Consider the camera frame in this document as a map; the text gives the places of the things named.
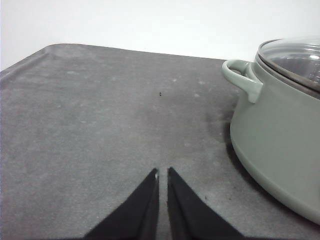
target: pot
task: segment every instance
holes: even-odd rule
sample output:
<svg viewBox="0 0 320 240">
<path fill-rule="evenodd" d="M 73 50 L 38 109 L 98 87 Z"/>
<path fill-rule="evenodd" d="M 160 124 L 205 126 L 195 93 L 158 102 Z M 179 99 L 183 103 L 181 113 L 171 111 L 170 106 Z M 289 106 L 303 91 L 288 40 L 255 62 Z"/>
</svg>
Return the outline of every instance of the pot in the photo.
<svg viewBox="0 0 320 240">
<path fill-rule="evenodd" d="M 320 37 L 267 41 L 255 62 L 227 60 L 222 72 L 243 90 L 230 125 L 239 160 L 276 199 L 320 224 Z"/>
</svg>

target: dust spot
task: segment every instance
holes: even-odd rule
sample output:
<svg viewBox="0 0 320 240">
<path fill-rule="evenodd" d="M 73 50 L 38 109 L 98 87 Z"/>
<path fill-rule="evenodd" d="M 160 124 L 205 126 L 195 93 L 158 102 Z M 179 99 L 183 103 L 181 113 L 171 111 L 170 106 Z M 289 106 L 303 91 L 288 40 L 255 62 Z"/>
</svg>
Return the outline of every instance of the dust spot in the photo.
<svg viewBox="0 0 320 240">
<path fill-rule="evenodd" d="M 71 74 L 71 75 L 79 75 L 79 73 L 75 72 L 75 71 L 67 71 L 67 74 Z"/>
</svg>

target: gray surface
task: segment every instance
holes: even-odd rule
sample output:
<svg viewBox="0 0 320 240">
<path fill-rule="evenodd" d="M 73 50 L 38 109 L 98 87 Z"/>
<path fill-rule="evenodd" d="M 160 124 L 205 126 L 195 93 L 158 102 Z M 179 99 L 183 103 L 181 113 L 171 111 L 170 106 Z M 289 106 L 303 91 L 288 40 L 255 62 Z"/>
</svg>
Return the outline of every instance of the gray surface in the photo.
<svg viewBox="0 0 320 240">
<path fill-rule="evenodd" d="M 222 62 L 58 44 L 2 71 L 2 239 L 81 237 L 153 167 L 157 236 L 171 239 L 170 166 L 246 236 L 319 239 L 318 225 L 268 195 L 235 156 L 238 89 Z"/>
</svg>

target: white wall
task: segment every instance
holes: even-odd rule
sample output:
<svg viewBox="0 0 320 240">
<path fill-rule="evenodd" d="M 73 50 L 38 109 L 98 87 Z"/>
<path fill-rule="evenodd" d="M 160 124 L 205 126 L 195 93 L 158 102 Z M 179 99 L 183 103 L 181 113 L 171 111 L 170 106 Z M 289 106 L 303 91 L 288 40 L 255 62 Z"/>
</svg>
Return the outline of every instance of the white wall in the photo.
<svg viewBox="0 0 320 240">
<path fill-rule="evenodd" d="M 316 34 L 320 0 L 2 0 L 1 69 L 55 43 L 250 61 Z"/>
</svg>

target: lid rim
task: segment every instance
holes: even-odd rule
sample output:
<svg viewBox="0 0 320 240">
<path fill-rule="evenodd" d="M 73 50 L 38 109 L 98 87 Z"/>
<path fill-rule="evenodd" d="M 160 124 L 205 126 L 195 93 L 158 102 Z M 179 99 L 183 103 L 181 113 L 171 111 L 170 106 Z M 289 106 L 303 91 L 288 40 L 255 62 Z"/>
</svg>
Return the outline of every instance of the lid rim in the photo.
<svg viewBox="0 0 320 240">
<path fill-rule="evenodd" d="M 304 87 L 307 87 L 313 91 L 316 91 L 317 93 L 320 93 L 320 84 L 316 83 L 316 82 L 312 82 L 311 80 L 300 76 L 294 72 L 291 72 L 281 66 L 279 66 L 278 64 L 274 63 L 273 61 L 269 60 L 262 51 L 262 47 L 268 43 L 274 42 L 274 41 L 278 41 L 281 39 L 274 39 L 274 40 L 269 40 L 269 41 L 265 41 L 262 44 L 260 44 L 258 51 L 257 51 L 257 55 L 259 56 L 259 58 L 261 59 L 261 61 L 263 61 L 263 63 L 265 63 L 269 68 L 271 68 L 272 70 L 274 70 L 275 72 L 283 75 L 284 77 L 286 77 L 287 79 L 294 81 L 300 85 L 303 85 Z"/>
<path fill-rule="evenodd" d="M 278 79 L 279 81 L 289 85 L 290 87 L 297 89 L 300 92 L 303 92 L 311 97 L 314 97 L 318 100 L 320 100 L 320 92 L 316 91 L 312 88 L 309 88 L 305 85 L 302 85 L 296 81 L 291 80 L 290 78 L 286 77 L 285 75 L 282 75 L 281 73 L 275 71 L 273 68 L 271 68 L 270 66 L 268 66 L 263 60 L 262 58 L 259 56 L 259 54 L 257 53 L 255 56 L 255 61 L 256 63 L 261 66 L 267 73 L 269 73 L 270 75 L 272 75 L 273 77 L 275 77 L 276 79 Z"/>
</svg>

